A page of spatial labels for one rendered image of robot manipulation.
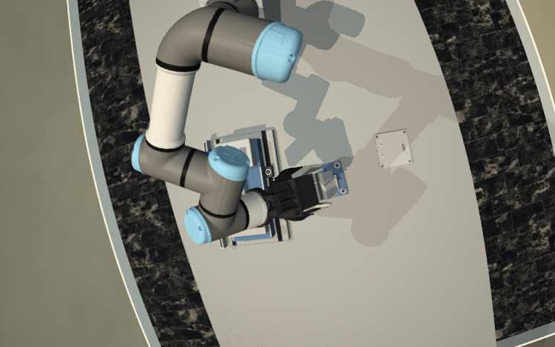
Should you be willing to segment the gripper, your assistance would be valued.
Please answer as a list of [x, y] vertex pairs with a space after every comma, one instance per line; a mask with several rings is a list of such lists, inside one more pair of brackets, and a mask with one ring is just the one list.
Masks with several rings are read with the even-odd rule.
[[[259, 187], [247, 190], [246, 192], [257, 192], [265, 202], [267, 201], [266, 221], [256, 227], [270, 224], [273, 217], [278, 214], [281, 214], [278, 216], [280, 219], [302, 221], [331, 207], [332, 203], [319, 203], [313, 180], [313, 174], [320, 171], [322, 166], [322, 164], [313, 164], [285, 169], [274, 178], [275, 181], [271, 181], [267, 187], [268, 193]], [[273, 193], [274, 195], [272, 195]]]

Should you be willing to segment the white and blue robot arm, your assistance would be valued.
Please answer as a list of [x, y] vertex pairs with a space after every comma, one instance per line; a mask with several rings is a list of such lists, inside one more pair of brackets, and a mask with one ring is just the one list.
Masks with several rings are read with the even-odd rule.
[[254, 191], [242, 194], [248, 156], [227, 145], [210, 153], [186, 146], [184, 133], [202, 61], [260, 80], [288, 81], [303, 33], [258, 16], [255, 0], [207, 0], [175, 23], [157, 50], [149, 128], [136, 140], [131, 162], [142, 174], [200, 193], [199, 205], [184, 214], [188, 235], [198, 245], [266, 221], [263, 198]]

